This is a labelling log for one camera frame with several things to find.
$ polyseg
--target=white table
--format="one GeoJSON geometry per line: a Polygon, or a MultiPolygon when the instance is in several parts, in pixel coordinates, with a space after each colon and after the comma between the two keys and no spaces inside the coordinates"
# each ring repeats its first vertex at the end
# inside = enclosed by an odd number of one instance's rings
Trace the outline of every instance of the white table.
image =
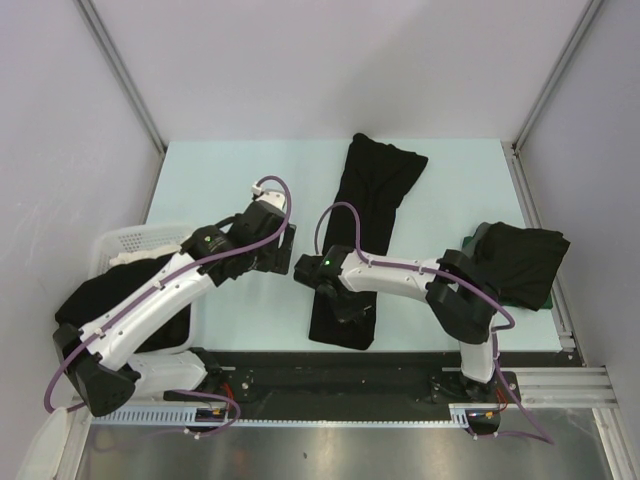
{"type": "MultiPolygon", "coordinates": [[[[463,237],[473,234],[481,222],[524,226],[498,140],[380,141],[429,157],[398,209],[389,255],[440,256],[447,248],[459,249],[463,237]]],[[[313,231],[333,202],[349,143],[350,139],[170,144],[148,223],[216,223],[244,211],[251,184],[275,174],[291,189],[291,221],[298,226],[288,276],[251,272],[202,299],[197,345],[236,351],[350,351],[307,338],[313,291],[292,277],[300,255],[313,253],[313,231]]],[[[500,333],[501,350],[561,349],[550,311],[509,310],[517,327],[500,333]]],[[[457,348],[457,341],[444,333],[426,305],[379,296],[376,336],[369,351],[457,348]]]]}

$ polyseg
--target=black pants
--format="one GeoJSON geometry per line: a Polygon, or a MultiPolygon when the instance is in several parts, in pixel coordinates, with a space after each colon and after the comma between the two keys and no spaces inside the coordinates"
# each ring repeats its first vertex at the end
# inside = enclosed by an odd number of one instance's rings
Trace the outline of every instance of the black pants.
{"type": "MultiPolygon", "coordinates": [[[[362,249],[386,255],[396,219],[396,209],[427,165],[427,157],[393,145],[374,142],[362,133],[353,137],[340,180],[336,202],[351,203],[360,214],[362,249]]],[[[355,222],[346,208],[331,213],[322,252],[333,245],[355,246],[355,222]]],[[[341,323],[329,300],[316,294],[309,339],[366,350],[374,339],[376,294],[359,293],[354,308],[368,306],[357,321],[341,323]]]]}

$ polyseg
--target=wall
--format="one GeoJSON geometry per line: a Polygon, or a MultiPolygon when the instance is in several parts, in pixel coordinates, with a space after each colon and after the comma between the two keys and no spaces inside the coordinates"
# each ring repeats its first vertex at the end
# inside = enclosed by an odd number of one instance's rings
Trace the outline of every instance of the wall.
{"type": "MultiPolygon", "coordinates": [[[[53,314],[160,165],[73,2],[0,6],[0,477],[46,413],[53,314]]],[[[58,395],[68,400],[66,394],[58,395]]]]}
{"type": "Polygon", "coordinates": [[[640,3],[605,4],[523,158],[562,268],[579,341],[605,364],[640,446],[640,3]]]}
{"type": "Polygon", "coordinates": [[[511,140],[586,0],[96,0],[163,139],[511,140]]]}

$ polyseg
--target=black cloth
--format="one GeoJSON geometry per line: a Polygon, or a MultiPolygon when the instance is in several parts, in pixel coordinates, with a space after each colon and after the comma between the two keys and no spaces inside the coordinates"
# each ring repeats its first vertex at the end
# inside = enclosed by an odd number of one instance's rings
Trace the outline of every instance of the black cloth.
{"type": "Polygon", "coordinates": [[[499,301],[539,310],[569,249],[560,232],[499,222],[478,241],[473,261],[499,290],[499,301]]]}
{"type": "MultiPolygon", "coordinates": [[[[427,157],[405,152],[393,145],[377,143],[358,133],[349,146],[336,202],[351,203],[361,220],[362,249],[386,255],[396,219],[396,209],[427,165],[427,157]]],[[[355,222],[346,208],[331,212],[322,252],[333,245],[355,246],[355,222]]],[[[331,301],[316,294],[309,339],[366,350],[373,342],[376,324],[376,294],[362,292],[349,301],[354,309],[368,306],[355,322],[340,323],[331,301]]]]}
{"type": "MultiPolygon", "coordinates": [[[[82,328],[85,323],[104,315],[135,292],[158,273],[170,258],[171,255],[164,255],[156,259],[118,265],[102,275],[87,280],[56,312],[56,322],[82,328]]],[[[190,317],[191,306],[187,306],[151,335],[136,353],[182,345],[189,338],[190,317]]]]}

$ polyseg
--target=plastic basket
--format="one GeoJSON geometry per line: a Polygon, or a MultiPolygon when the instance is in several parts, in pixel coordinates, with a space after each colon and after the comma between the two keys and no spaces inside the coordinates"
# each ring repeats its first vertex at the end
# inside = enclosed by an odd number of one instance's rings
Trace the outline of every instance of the plastic basket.
{"type": "MultiPolygon", "coordinates": [[[[120,253],[133,253],[138,250],[152,250],[163,245],[180,245],[195,230],[191,225],[136,225],[134,227],[113,230],[102,235],[93,247],[89,278],[96,277],[109,270],[109,260],[120,253]]],[[[193,344],[196,331],[197,301],[191,304],[189,338],[177,347],[165,348],[149,353],[178,353],[193,344]]]]}

